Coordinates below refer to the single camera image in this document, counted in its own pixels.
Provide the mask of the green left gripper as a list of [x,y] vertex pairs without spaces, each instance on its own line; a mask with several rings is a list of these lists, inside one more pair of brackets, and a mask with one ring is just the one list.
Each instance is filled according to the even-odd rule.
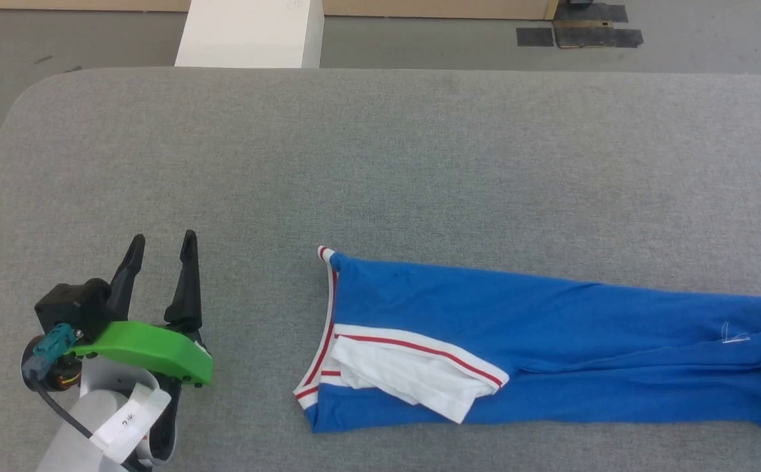
[[59,323],[28,344],[21,362],[21,376],[28,388],[39,384],[47,391],[66,391],[83,379],[84,359],[99,357],[162,374],[183,384],[210,384],[214,370],[212,356],[198,341],[184,335],[198,332],[203,325],[197,234],[192,229],[185,231],[180,248],[180,275],[164,314],[169,329],[126,321],[145,249],[146,237],[136,234],[111,278],[107,306],[120,322],[110,323],[96,337],[87,329]]

